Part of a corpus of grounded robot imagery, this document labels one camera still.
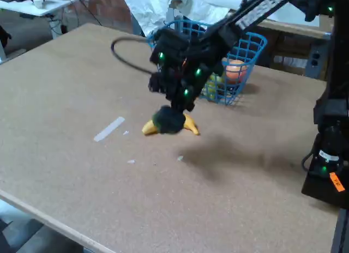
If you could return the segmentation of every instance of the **white table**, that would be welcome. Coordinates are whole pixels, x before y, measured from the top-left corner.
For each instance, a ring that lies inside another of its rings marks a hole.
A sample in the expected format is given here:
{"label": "white table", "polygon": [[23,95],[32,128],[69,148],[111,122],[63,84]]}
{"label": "white table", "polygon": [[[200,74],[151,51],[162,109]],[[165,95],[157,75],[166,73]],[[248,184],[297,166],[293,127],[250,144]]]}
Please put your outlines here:
{"label": "white table", "polygon": [[[24,14],[30,14],[38,17],[46,16],[47,14],[53,14],[57,12],[57,10],[62,9],[76,1],[79,0],[45,0],[44,7],[42,9],[38,9],[36,6],[34,6],[32,1],[23,1],[23,2],[4,2],[0,1],[0,9],[7,9],[11,11],[16,11],[18,13],[24,13]],[[51,21],[50,20],[50,27],[52,31],[52,37],[55,39],[59,36],[61,33],[61,26],[59,25],[60,20]],[[8,58],[5,55],[4,49],[2,48],[2,45],[0,43],[0,64],[8,61],[10,56]]]}

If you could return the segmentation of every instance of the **yellow banana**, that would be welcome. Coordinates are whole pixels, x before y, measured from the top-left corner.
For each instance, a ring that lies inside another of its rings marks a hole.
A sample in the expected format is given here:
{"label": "yellow banana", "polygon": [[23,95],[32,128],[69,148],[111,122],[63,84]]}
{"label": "yellow banana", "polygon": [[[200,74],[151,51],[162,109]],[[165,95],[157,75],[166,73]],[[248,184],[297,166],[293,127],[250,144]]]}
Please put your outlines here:
{"label": "yellow banana", "polygon": [[191,130],[195,135],[200,135],[194,120],[188,114],[184,114],[184,115],[185,115],[184,128]]}
{"label": "yellow banana", "polygon": [[[188,115],[185,115],[185,122],[184,122],[184,128],[191,130],[195,135],[199,135],[199,131],[197,130],[197,127],[195,126],[194,120]],[[158,133],[158,128],[154,125],[152,120],[149,120],[143,127],[142,132],[144,135],[148,136],[151,134]]]}
{"label": "yellow banana", "polygon": [[142,132],[144,135],[156,134],[158,133],[158,128],[155,127],[152,120],[149,120],[147,124],[144,125]]}

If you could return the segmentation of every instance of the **wire basket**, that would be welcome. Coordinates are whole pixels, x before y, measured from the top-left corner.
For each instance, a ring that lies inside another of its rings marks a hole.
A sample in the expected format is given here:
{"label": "wire basket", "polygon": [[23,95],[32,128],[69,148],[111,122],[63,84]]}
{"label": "wire basket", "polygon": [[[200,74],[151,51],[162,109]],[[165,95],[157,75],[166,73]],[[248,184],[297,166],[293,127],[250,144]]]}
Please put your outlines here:
{"label": "wire basket", "polygon": [[[202,36],[209,26],[191,20],[175,20],[165,25],[165,27],[186,34],[188,39]],[[156,42],[150,42],[149,45],[153,49]],[[225,105],[231,104],[244,88],[259,54],[266,45],[267,39],[262,35],[251,32],[243,35],[222,60],[225,67],[222,77],[212,73],[202,88],[200,98]]]}

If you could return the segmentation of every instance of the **tabletop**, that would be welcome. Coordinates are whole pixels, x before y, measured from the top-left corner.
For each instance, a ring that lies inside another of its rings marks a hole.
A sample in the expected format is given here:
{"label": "tabletop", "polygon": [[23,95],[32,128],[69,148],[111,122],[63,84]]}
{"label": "tabletop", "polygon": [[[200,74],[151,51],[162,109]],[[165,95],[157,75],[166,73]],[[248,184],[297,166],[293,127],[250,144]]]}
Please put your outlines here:
{"label": "tabletop", "polygon": [[75,1],[79,0],[45,0],[44,7],[42,9],[38,9],[37,7],[35,7],[32,1],[12,1],[10,3],[0,1],[0,9],[8,9],[19,13],[25,13],[41,17],[48,13],[52,13],[58,9],[64,8],[69,4],[74,3]]}
{"label": "tabletop", "polygon": [[[121,35],[85,25],[0,66],[0,197],[95,252],[329,252],[338,209],[299,164],[324,82],[255,67],[234,105],[196,102],[200,136],[145,137],[168,101],[112,57]],[[146,44],[117,50],[154,69]]]}

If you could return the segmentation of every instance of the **sticker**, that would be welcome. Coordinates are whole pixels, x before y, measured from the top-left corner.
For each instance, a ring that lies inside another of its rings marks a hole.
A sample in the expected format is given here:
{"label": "sticker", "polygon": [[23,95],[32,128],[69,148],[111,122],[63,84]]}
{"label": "sticker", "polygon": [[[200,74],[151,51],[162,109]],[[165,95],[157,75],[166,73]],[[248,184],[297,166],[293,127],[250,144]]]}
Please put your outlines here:
{"label": "sticker", "polygon": [[339,157],[338,156],[331,156],[327,153],[325,153],[324,151],[320,150],[320,152],[318,153],[321,157],[323,157],[324,159],[328,159],[331,161],[338,161]]}
{"label": "sticker", "polygon": [[123,117],[118,117],[112,123],[110,123],[109,126],[107,126],[104,130],[98,133],[93,140],[96,142],[103,140],[106,136],[112,133],[113,130],[115,130],[118,126],[120,126],[124,121],[125,119]]}
{"label": "sticker", "polygon": [[338,190],[338,192],[342,192],[345,190],[342,183],[340,183],[339,178],[337,177],[336,173],[331,172],[329,174],[329,177],[331,178],[331,180],[332,180],[334,186],[336,187],[336,189]]}

